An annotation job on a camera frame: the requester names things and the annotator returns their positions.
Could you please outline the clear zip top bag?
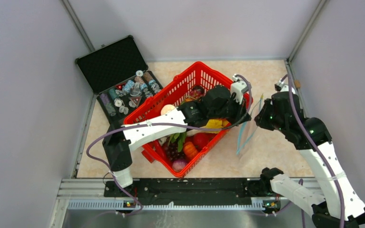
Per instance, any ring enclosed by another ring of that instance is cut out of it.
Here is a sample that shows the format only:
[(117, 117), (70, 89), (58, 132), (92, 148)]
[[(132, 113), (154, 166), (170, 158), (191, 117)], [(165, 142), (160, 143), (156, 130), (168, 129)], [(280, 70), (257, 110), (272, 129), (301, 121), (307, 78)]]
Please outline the clear zip top bag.
[(261, 94), (259, 100), (252, 106), (250, 110), (251, 120), (241, 125), (239, 135), (237, 139), (236, 155), (241, 158), (250, 146), (250, 141), (254, 136), (257, 125), (255, 123), (255, 117), (260, 113), (264, 100), (264, 94)]

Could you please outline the white brown mushroom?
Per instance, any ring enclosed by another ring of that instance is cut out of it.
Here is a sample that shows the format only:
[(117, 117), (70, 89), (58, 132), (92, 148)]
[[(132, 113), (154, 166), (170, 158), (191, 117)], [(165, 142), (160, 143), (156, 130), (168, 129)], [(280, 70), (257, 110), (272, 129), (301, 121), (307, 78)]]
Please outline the white brown mushroom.
[(165, 115), (165, 114), (171, 112), (172, 110), (174, 110), (175, 108), (176, 107), (172, 104), (166, 104), (165, 106), (162, 107), (160, 114)]

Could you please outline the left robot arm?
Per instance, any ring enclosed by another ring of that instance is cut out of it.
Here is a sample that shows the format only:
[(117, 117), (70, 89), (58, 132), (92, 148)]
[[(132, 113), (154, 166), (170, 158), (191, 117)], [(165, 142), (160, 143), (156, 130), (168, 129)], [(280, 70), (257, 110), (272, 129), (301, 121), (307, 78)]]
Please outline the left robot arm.
[(251, 86), (235, 82), (230, 88), (217, 85), (199, 100), (185, 102), (173, 110), (146, 121), (119, 126), (108, 132), (103, 147), (109, 163), (109, 172), (116, 180), (115, 190), (121, 196), (133, 192), (131, 152), (137, 148), (175, 133), (190, 130), (209, 131), (213, 119), (225, 119), (231, 126), (250, 120), (248, 99)]

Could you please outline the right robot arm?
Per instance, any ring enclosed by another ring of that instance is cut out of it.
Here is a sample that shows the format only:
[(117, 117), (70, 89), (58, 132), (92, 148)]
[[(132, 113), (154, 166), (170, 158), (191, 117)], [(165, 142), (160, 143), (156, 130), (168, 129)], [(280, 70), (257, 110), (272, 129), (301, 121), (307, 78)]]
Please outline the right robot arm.
[(317, 228), (357, 228), (365, 224), (365, 203), (340, 165), (326, 125), (318, 118), (304, 116), (296, 94), (273, 94), (265, 100), (255, 122), (260, 128), (279, 131), (294, 145), (322, 191), (314, 193), (278, 168), (265, 168), (259, 183), (264, 195), (277, 193), (287, 198), (304, 210)]

